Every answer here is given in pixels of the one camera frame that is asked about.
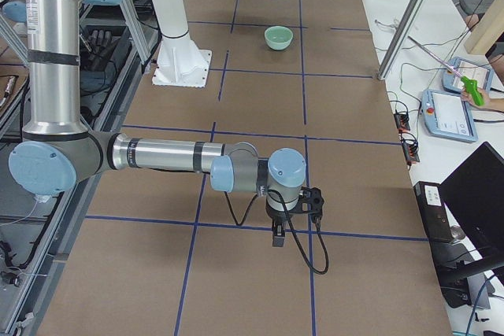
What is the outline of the person's forearm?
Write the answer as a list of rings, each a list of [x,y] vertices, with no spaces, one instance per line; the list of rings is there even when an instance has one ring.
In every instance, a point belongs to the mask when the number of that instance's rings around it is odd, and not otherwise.
[[[485,102],[486,108],[498,113],[504,113],[504,99],[503,98],[489,98]]]

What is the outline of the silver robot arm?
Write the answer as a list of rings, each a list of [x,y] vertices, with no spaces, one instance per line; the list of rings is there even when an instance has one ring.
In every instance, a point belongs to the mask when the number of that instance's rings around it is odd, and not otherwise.
[[[9,155],[15,181],[33,194],[51,196],[107,170],[204,173],[214,190],[265,197],[273,245],[283,245],[304,202],[306,163],[298,151],[283,148],[261,158],[247,142],[130,138],[83,124],[79,10],[84,1],[26,0],[31,118],[22,143]]]

